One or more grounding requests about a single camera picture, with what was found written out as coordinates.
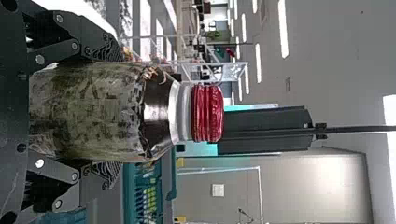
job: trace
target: red lid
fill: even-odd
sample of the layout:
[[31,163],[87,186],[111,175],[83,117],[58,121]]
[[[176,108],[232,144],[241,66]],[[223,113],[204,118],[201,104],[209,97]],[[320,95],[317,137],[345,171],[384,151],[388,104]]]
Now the red lid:
[[218,142],[224,128],[224,99],[218,86],[192,88],[191,133],[195,142]]

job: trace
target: wall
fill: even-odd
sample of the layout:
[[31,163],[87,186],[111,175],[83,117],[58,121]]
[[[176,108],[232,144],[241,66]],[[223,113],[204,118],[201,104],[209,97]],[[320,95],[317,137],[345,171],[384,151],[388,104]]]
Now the wall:
[[[262,47],[260,84],[250,53],[254,49],[241,48],[241,61],[250,62],[251,94],[245,95],[242,78],[244,100],[239,104],[306,105],[315,122],[332,126],[384,124],[382,97],[396,93],[396,1],[287,0],[286,60],[280,52],[277,0],[266,3],[268,20],[263,26],[260,13],[252,14],[250,1],[239,4],[239,13],[247,13],[247,41]],[[239,19],[235,32],[241,35]],[[323,144],[366,153],[375,223],[394,223],[386,136],[338,135]]]
[[[282,157],[188,158],[185,164],[190,168],[260,165],[264,223],[371,223],[364,156],[345,151],[337,153],[336,149],[330,148],[323,149],[323,153],[331,152],[332,155],[320,155],[323,154],[320,151],[312,149],[312,153],[284,154]],[[259,195],[255,190],[246,193],[248,183],[241,178],[237,173],[179,176],[176,215],[206,218],[223,213],[222,221],[205,221],[236,223],[233,212],[246,200],[249,200],[248,211],[255,215],[252,205],[258,205],[251,200]],[[257,186],[253,185],[254,181],[251,179],[249,185]],[[240,200],[213,202],[216,199],[209,197],[210,185],[218,182],[226,183],[226,197],[240,197]]]

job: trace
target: fluorescent light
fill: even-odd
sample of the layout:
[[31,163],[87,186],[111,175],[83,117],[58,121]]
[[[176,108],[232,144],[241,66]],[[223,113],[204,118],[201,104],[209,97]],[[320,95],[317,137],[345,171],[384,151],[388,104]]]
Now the fluorescent light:
[[241,77],[238,78],[238,93],[239,93],[239,101],[243,100],[243,95],[242,95],[242,80]]
[[[384,97],[384,113],[387,125],[396,125],[396,95]],[[387,133],[387,138],[390,180],[393,192],[393,208],[396,214],[396,133]]]
[[253,13],[256,13],[258,8],[257,0],[252,0],[251,3],[253,5]]
[[241,49],[239,48],[239,36],[236,37],[235,43],[236,43],[236,58],[240,59],[241,58]]
[[257,83],[262,82],[262,54],[260,44],[256,44],[256,70],[257,70]]
[[235,105],[235,94],[233,94],[233,91],[231,92],[231,105]]
[[289,39],[285,0],[279,0],[277,4],[277,10],[279,13],[279,32],[280,46],[282,48],[282,58],[287,58],[289,56]]
[[248,83],[248,66],[245,69],[245,91],[247,93],[247,95],[250,94],[250,87],[249,87],[249,83]]
[[230,25],[230,20],[231,20],[231,15],[230,15],[230,9],[227,9],[227,22],[228,22],[228,25]]
[[233,0],[233,16],[238,20],[238,0]]
[[231,37],[234,37],[235,36],[235,30],[233,29],[233,19],[231,19],[230,31],[231,31]]
[[245,13],[241,16],[242,21],[242,41],[247,42],[247,17]]

